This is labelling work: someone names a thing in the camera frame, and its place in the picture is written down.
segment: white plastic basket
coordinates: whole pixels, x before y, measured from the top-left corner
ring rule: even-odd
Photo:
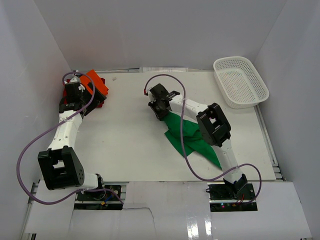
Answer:
[[[233,109],[249,108],[265,101],[269,91],[249,59],[231,56],[213,63],[214,78],[226,103]]]

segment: white wall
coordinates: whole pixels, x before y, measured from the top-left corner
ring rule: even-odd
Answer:
[[[261,111],[280,168],[320,240],[320,1],[287,1],[254,65],[270,91]]]
[[[254,60],[286,0],[35,0],[72,69]]]
[[[33,0],[0,1],[0,32],[0,239],[16,240],[28,202],[16,162],[31,139],[58,121],[61,77],[70,68]],[[38,182],[37,155],[50,138],[35,143],[22,160],[28,188]]]

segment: red object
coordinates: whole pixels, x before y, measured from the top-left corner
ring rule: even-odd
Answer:
[[[89,77],[92,78],[94,85],[96,87],[96,89],[98,89],[103,95],[108,95],[108,88],[105,85],[106,80],[102,77],[99,77],[97,75],[97,73],[94,70],[90,70],[89,72],[86,73]],[[89,80],[89,78],[87,78],[86,76],[81,76],[80,77],[81,83],[85,86],[85,88],[92,94],[92,90],[90,87],[88,87],[88,84],[91,83],[91,81]],[[67,96],[67,91],[66,89],[63,89],[63,97]],[[105,101],[103,101],[102,103],[100,103],[97,108],[102,108],[103,104],[105,103]]]

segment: cable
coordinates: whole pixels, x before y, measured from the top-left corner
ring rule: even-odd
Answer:
[[[104,202],[108,202],[110,199],[112,199],[114,196],[111,194],[111,196],[109,196],[106,200],[104,200]]]
[[[183,152],[183,156],[184,156],[184,159],[185,159],[185,162],[187,164],[187,166],[189,167],[190,171],[193,173],[193,175],[200,179],[201,181],[204,181],[204,182],[213,182],[215,180],[218,180],[219,178],[223,177],[224,175],[226,175],[227,173],[235,170],[237,167],[232,167],[230,168],[229,170],[223,172],[222,174],[220,174],[219,176],[216,176],[214,178],[211,178],[211,179],[205,179],[201,176],[199,176],[194,170],[193,168],[191,167],[190,165],[190,162],[188,160],[188,157],[187,157],[187,154],[186,154],[186,150],[185,150],[185,144],[184,144],[184,136],[183,136],[183,120],[184,120],[184,114],[185,114],[185,105],[186,105],[186,88],[185,86],[183,85],[183,83],[178,79],[176,78],[175,76],[172,76],[172,75],[169,75],[169,74],[165,74],[165,73],[162,73],[162,74],[158,74],[158,75],[155,75],[153,77],[151,77],[146,83],[145,83],[145,86],[144,86],[144,89],[143,89],[143,93],[144,95],[148,95],[148,92],[147,92],[147,86],[148,86],[148,83],[156,78],[156,77],[160,77],[160,76],[166,76],[166,77],[170,77],[170,78],[173,78],[174,80],[176,80],[182,87],[183,89],[183,101],[182,101],[182,109],[181,109],[181,119],[180,119],[180,142],[181,142],[181,147],[182,147],[182,152]],[[261,177],[261,174],[260,174],[260,171],[258,170],[258,168],[256,166],[254,166],[253,164],[251,163],[244,163],[244,164],[241,164],[239,165],[238,167],[241,168],[241,167],[244,167],[244,166],[251,166],[253,167],[258,175],[259,175],[259,189],[258,189],[258,192],[256,193],[256,195],[249,201],[249,202],[246,202],[245,204],[250,204],[252,203],[259,195],[260,193],[260,190],[261,190],[261,186],[262,186],[262,177]]]
[[[244,202],[244,199],[245,199],[245,195],[242,194],[242,199],[241,199],[241,201],[238,203],[238,205],[242,204],[242,203]]]
[[[93,197],[93,199],[94,199],[94,200],[101,200],[101,199],[103,199],[103,198],[106,196],[106,194],[107,194],[107,192],[105,191],[102,197],[100,197],[99,199],[98,199],[98,198]]]
[[[64,84],[64,80],[65,80],[65,77],[67,75],[70,75],[70,74],[74,74],[75,72],[68,72],[66,73],[65,75],[63,75],[62,77],[62,83]],[[83,76],[86,76],[88,79],[90,79],[91,83],[92,83],[92,96],[90,98],[90,101],[85,105],[83,106],[80,110],[76,111],[75,113],[73,113],[72,115],[68,116],[65,120],[69,120],[71,118],[73,118],[75,115],[79,114],[80,112],[82,112],[83,110],[85,110],[93,101],[94,97],[95,97],[95,92],[96,92],[96,87],[95,87],[95,83],[94,81],[91,79],[91,77],[89,77],[88,75],[86,75],[85,73],[81,73],[81,72],[76,72],[76,74],[80,74],[80,75],[83,75]],[[71,192],[70,194],[68,194],[67,196],[61,198],[60,200],[57,200],[57,201],[51,201],[51,202],[48,202],[48,201],[42,201],[38,198],[36,198],[35,196],[33,196],[33,194],[31,192],[28,191],[27,187],[25,186],[25,184],[23,183],[22,181],[22,178],[21,178],[21,173],[20,173],[20,164],[21,164],[21,160],[22,160],[22,157],[24,156],[25,152],[27,151],[27,149],[35,142],[37,141],[38,139],[42,138],[44,135],[46,135],[47,133],[50,133],[52,130],[56,129],[57,127],[59,127],[60,125],[64,124],[65,121],[61,121],[59,122],[58,124],[54,125],[53,127],[49,128],[47,131],[44,131],[43,133],[41,133],[39,136],[37,136],[36,138],[34,138],[31,142],[29,142],[25,147],[24,149],[22,150],[22,152],[20,153],[19,157],[18,157],[18,160],[16,162],[16,177],[18,179],[18,182],[21,186],[21,188],[23,189],[23,191],[31,198],[33,199],[34,201],[36,201],[37,203],[39,204],[43,204],[43,205],[54,205],[54,204],[58,204],[58,203],[61,203],[62,201],[66,200],[67,198],[71,197],[73,194],[75,193],[78,193],[78,192],[81,192],[83,191],[83,189],[77,189],[73,192]],[[111,192],[112,194],[114,194],[117,199],[122,203],[124,204],[124,202],[120,199],[120,197],[118,197],[118,195],[115,194],[114,191],[112,191],[111,189],[107,189],[107,188],[103,188],[103,189],[91,189],[91,190],[86,190],[86,192],[100,192],[100,191],[107,191],[107,192]]]
[[[237,205],[237,203],[239,202],[240,198],[238,198],[238,200],[234,203],[232,203],[232,206],[235,207]]]

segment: white robotic arm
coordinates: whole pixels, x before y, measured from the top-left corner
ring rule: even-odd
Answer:
[[[148,89],[147,95],[150,99],[148,105],[158,119],[163,118],[169,111],[182,112],[183,96],[176,91],[169,93],[161,84],[157,84]],[[213,147],[223,172],[238,166],[230,141],[231,126],[218,104],[205,105],[186,99],[184,115],[198,122],[202,137]],[[238,167],[224,175],[223,180],[235,193],[248,182]]]
[[[74,77],[65,83],[66,99],[62,98],[59,105],[59,122],[51,144],[46,151],[38,154],[38,162],[43,179],[49,190],[76,188],[97,189],[102,188],[104,181],[99,174],[85,172],[75,153],[75,142],[78,129],[86,116],[106,97],[97,89],[90,108],[80,112],[69,120],[69,116],[80,110],[91,98],[91,94],[81,85],[79,78]]]

